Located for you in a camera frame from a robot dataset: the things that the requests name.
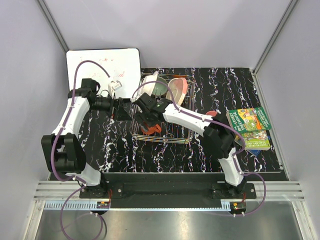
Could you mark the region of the pink cream floral plate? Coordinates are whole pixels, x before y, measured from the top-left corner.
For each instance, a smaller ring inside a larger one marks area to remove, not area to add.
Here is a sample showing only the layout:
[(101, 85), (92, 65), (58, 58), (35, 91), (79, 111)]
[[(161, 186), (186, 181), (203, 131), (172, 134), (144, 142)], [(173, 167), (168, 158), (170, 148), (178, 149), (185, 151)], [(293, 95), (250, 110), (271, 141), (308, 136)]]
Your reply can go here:
[(184, 77), (173, 78), (168, 83), (168, 87), (172, 91), (173, 99), (169, 91), (166, 94), (166, 98), (181, 106), (188, 91), (187, 79)]

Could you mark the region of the orange mug white inside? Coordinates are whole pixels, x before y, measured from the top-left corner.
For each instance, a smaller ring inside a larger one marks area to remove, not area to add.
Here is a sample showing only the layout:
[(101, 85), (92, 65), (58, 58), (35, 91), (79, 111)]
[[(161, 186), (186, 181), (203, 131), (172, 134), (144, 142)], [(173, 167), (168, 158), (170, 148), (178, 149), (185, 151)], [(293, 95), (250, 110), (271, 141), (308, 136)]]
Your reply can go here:
[(140, 125), (140, 129), (145, 135), (152, 135), (154, 133), (161, 133), (162, 128), (160, 125), (156, 124), (154, 126), (148, 126), (146, 123)]

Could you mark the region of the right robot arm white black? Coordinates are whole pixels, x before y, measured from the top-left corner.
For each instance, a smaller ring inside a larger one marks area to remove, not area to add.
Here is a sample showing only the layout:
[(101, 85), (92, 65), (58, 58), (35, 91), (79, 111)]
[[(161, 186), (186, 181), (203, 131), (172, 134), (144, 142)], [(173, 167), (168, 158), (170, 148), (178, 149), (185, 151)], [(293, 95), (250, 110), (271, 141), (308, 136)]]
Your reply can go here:
[(156, 100), (147, 93), (130, 101), (138, 107), (134, 119), (145, 130), (160, 123), (172, 123), (199, 134), (202, 146), (208, 148), (222, 167), (228, 195), (236, 199), (244, 194), (247, 181), (240, 170), (235, 146), (236, 133), (231, 127), (213, 116), (180, 107), (166, 98)]

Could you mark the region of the green ceramic bowl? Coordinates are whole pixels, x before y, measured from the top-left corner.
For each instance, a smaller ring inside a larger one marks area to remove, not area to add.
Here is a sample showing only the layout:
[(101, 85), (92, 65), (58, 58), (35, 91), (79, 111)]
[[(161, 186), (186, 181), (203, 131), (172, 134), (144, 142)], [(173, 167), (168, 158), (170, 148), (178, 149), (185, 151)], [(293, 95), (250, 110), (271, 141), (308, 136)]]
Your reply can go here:
[(165, 79), (163, 79), (162, 77), (157, 77), (156, 81), (157, 81), (157, 83), (155, 83), (155, 85), (154, 85), (152, 95), (161, 97), (167, 93), (167, 91), (168, 91), (167, 85), (168, 84), (167, 84), (167, 81)]

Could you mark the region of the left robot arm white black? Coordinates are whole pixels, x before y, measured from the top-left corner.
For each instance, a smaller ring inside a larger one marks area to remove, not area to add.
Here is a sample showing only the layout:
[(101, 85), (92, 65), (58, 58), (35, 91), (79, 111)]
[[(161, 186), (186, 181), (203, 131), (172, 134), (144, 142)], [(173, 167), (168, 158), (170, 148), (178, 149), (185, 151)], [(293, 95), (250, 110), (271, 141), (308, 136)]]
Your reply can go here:
[(131, 117), (124, 109), (128, 98), (116, 98), (115, 93), (122, 88), (118, 80), (107, 85), (107, 96), (101, 96), (101, 85), (91, 78), (84, 78), (78, 89), (68, 93), (66, 110), (56, 127), (41, 139), (41, 146), (49, 172), (63, 182), (78, 180), (90, 187), (97, 198), (108, 193), (108, 186), (102, 182), (102, 174), (87, 163), (84, 149), (79, 142), (79, 131), (84, 117), (90, 110), (103, 111), (114, 121), (129, 121)]

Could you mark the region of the large white plate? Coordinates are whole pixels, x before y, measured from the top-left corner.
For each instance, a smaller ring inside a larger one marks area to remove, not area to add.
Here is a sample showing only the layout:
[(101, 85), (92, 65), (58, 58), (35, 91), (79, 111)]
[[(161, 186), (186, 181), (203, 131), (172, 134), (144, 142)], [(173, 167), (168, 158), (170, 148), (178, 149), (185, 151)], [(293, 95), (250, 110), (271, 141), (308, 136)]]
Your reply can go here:
[(154, 73), (145, 76), (142, 80), (141, 88), (139, 89), (138, 94), (140, 95), (143, 93), (147, 93), (149, 96), (151, 96), (155, 88), (157, 78), (158, 71), (155, 71)]

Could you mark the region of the wire dish rack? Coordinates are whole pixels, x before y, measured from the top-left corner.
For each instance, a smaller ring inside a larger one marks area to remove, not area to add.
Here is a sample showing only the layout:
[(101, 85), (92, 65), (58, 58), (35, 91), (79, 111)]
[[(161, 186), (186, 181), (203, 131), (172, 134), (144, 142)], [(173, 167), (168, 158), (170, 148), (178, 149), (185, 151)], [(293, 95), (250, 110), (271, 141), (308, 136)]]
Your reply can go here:
[[(158, 74), (157, 80), (166, 82), (168, 84), (170, 80), (174, 78), (186, 79), (188, 89), (181, 106), (193, 111), (195, 109), (195, 78), (191, 75)], [(148, 135), (143, 133), (139, 123), (135, 119), (133, 119), (130, 124), (129, 130), (132, 137), (137, 140), (159, 143), (187, 144), (192, 140), (194, 136), (193, 130), (175, 123), (163, 122), (161, 123), (160, 128), (161, 132), (154, 132)]]

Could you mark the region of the pink plastic cup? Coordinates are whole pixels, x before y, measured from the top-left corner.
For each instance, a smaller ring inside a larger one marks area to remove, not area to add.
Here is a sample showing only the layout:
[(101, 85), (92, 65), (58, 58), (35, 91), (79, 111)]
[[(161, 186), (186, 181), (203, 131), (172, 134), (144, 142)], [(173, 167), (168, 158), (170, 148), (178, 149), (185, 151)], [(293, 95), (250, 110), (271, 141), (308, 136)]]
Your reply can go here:
[(218, 114), (218, 113), (217, 113), (216, 111), (213, 111), (213, 110), (208, 111), (208, 112), (206, 113), (206, 115), (212, 116), (212, 117), (215, 117), (217, 114)]

